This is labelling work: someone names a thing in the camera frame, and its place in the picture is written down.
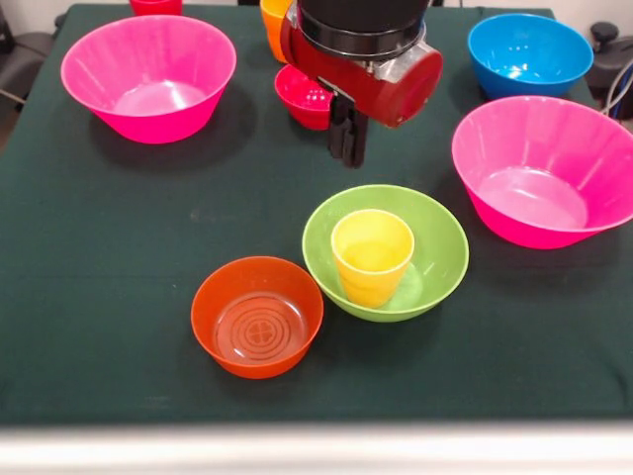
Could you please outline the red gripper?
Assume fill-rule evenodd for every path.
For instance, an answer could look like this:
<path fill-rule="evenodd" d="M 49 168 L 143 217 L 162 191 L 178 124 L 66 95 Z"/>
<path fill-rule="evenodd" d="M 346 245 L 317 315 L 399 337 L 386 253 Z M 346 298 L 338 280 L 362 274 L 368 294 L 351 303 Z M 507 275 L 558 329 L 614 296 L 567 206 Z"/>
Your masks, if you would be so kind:
<path fill-rule="evenodd" d="M 290 64 L 336 95 L 330 104 L 328 150 L 350 168 L 364 163 L 368 118 L 390 128 L 407 122 L 423 109 L 443 69 L 441 53 L 425 41 L 422 20 L 372 35 L 288 13 L 280 41 Z"/>

